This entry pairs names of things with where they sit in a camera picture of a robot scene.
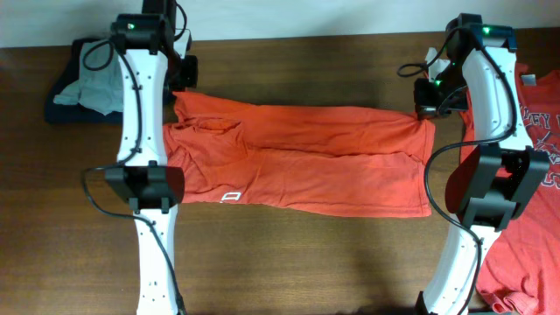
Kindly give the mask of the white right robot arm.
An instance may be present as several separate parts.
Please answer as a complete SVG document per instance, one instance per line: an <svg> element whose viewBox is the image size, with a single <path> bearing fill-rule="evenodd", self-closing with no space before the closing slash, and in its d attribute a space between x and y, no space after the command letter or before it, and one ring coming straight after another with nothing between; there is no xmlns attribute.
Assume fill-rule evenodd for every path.
<svg viewBox="0 0 560 315"><path fill-rule="evenodd" d="M441 52L420 68L414 84L421 119L471 112L472 152L450 175L445 206L450 223L437 271L417 297L416 314L466 314L488 250L517 219L549 170L545 152L534 148L522 123L515 85L517 42L510 26L484 24L461 13L445 28Z"/></svg>

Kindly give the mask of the orange Fram t-shirt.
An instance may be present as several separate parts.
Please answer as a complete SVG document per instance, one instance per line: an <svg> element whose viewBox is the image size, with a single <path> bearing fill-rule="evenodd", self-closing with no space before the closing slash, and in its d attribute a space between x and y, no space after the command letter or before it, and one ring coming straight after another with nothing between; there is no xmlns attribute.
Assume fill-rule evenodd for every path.
<svg viewBox="0 0 560 315"><path fill-rule="evenodd" d="M424 167L435 127L414 115L361 107L254 105L177 96L163 128L184 200L265 205L339 217L430 214Z"/></svg>

